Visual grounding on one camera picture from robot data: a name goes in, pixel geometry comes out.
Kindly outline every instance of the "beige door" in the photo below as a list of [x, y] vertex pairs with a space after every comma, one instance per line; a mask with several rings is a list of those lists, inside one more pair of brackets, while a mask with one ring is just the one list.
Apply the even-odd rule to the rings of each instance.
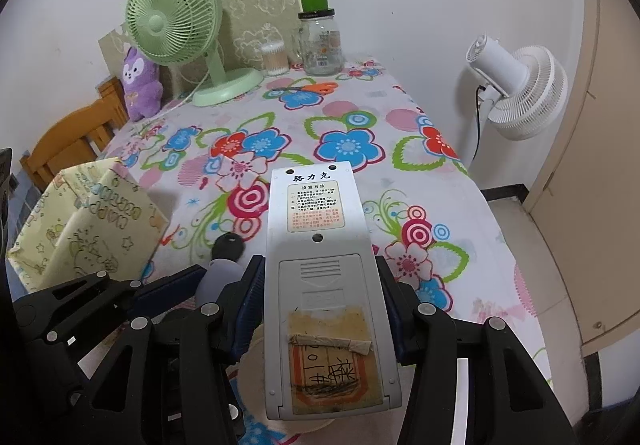
[[582, 112], [530, 212], [558, 263], [585, 353], [640, 327], [640, 20], [628, 0], [599, 2]]

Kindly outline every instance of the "scissors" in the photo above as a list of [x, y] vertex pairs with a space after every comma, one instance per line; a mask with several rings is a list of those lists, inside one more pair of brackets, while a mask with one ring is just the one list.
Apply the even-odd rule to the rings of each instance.
[[318, 84], [309, 84], [307, 86], [297, 86], [293, 88], [273, 88], [274, 91], [311, 91], [319, 95], [328, 95], [333, 93], [338, 85], [335, 82], [321, 82]]

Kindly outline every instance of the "green fan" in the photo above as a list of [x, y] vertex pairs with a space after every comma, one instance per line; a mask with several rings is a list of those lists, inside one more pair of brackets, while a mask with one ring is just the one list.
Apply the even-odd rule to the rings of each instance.
[[157, 64], [185, 64], [205, 55], [210, 83], [193, 94], [196, 106], [220, 104], [262, 82], [254, 68], [225, 72], [222, 66], [222, 0], [128, 0], [125, 18], [133, 41]]

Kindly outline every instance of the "stuffed animal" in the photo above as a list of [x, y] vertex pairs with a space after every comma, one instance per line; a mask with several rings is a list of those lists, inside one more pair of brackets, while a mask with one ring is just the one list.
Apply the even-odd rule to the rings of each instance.
[[122, 86], [129, 119], [133, 122], [142, 117], [153, 117], [160, 110], [162, 84], [159, 76], [158, 64], [151, 62], [137, 48], [129, 48], [124, 57]]

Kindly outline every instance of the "folded paper box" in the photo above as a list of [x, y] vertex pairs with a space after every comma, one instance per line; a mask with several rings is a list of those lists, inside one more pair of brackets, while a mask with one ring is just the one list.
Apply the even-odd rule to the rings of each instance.
[[167, 218], [118, 158], [61, 170], [7, 257], [28, 292], [105, 270], [140, 279]]

